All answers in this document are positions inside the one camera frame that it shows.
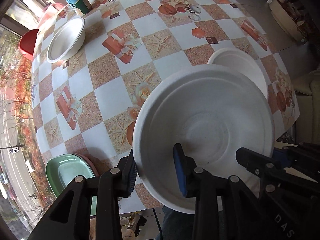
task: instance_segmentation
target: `table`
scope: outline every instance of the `table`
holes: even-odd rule
[[[152,90],[226,47],[252,56],[268,84],[276,138],[299,116],[281,57],[236,0],[89,0],[86,38],[65,62],[46,52],[57,30],[78,17],[67,9],[39,33],[32,63],[32,114],[45,162],[68,152],[87,156],[99,173],[131,150],[133,127]],[[120,213],[160,206],[137,178]]]

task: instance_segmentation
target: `green bowl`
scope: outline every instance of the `green bowl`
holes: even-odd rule
[[[80,157],[63,154],[52,158],[45,167],[49,185],[58,197],[75,176],[82,175],[86,179],[95,177],[90,166]],[[91,215],[96,214],[97,196],[92,197]]]

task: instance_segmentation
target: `floor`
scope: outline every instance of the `floor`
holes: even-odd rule
[[[309,50],[309,44],[297,45],[278,25],[271,15],[267,0],[237,0],[246,10],[259,22],[261,27],[266,31],[269,38],[276,46],[279,54],[284,61],[291,79],[309,73],[317,68],[319,62],[313,57]],[[162,224],[164,214],[161,208],[156,209],[160,224]],[[152,209],[144,211],[147,223],[141,227],[141,232],[137,240],[154,239],[158,233],[156,219]]]

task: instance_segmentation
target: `white car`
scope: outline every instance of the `white car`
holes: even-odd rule
[[[0,173],[0,181],[1,181],[3,184],[8,184],[8,183],[9,183],[7,177],[5,176],[5,174],[4,174],[3,172]]]

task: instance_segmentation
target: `black cable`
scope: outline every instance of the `black cable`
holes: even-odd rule
[[[162,238],[162,229],[161,229],[161,226],[160,226],[160,223],[159,223],[159,220],[158,220],[158,217],[157,217],[157,214],[156,214],[156,211],[155,209],[153,208],[153,213],[155,215],[155,218],[156,218],[156,222],[157,222],[157,225],[158,225],[158,228],[159,228],[159,233],[160,233],[160,240],[163,240]]]

